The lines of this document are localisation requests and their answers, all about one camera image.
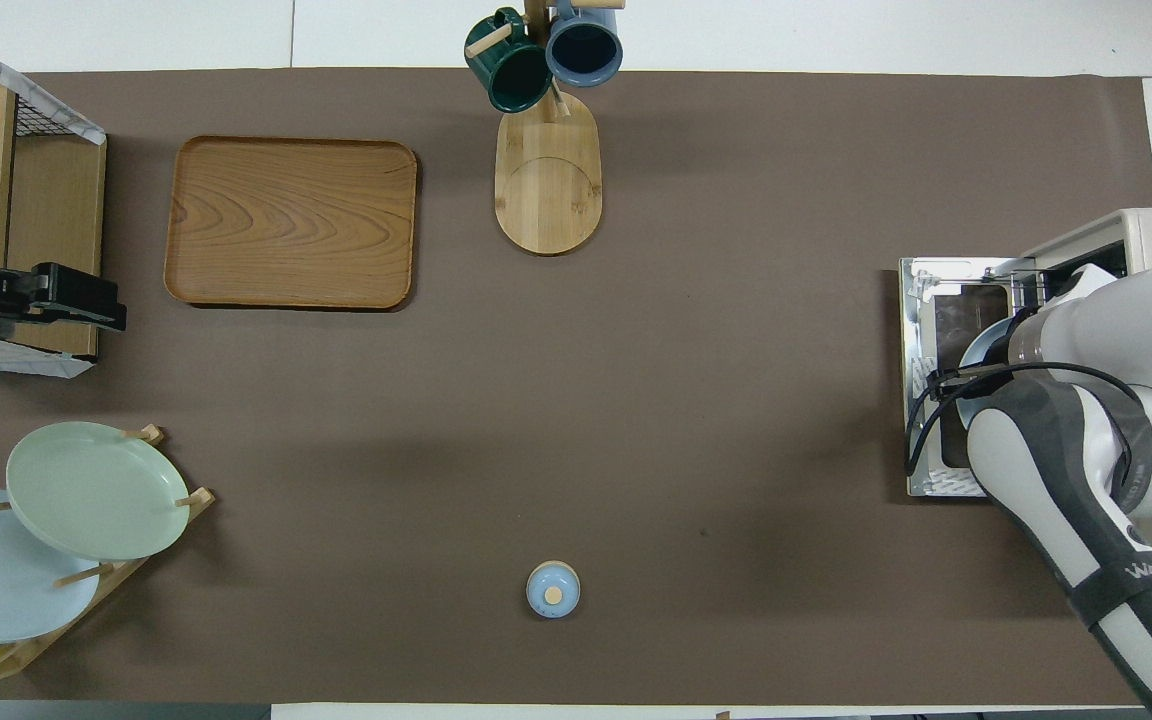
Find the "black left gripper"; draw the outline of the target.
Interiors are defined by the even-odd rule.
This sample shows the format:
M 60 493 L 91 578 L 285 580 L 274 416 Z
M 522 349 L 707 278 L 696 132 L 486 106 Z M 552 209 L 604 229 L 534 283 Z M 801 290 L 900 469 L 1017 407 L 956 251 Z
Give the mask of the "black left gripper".
M 127 328 L 127 306 L 118 286 L 58 263 L 40 263 L 28 272 L 0 268 L 0 334 L 18 325 L 73 323 L 105 331 Z

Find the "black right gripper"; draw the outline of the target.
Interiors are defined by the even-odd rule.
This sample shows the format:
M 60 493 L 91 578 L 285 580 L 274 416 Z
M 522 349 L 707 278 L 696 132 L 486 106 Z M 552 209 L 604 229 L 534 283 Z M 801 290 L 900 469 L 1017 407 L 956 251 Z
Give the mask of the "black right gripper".
M 1015 270 L 1010 273 L 1010 310 L 1020 313 L 1024 306 L 1043 306 L 1051 297 L 1046 270 Z

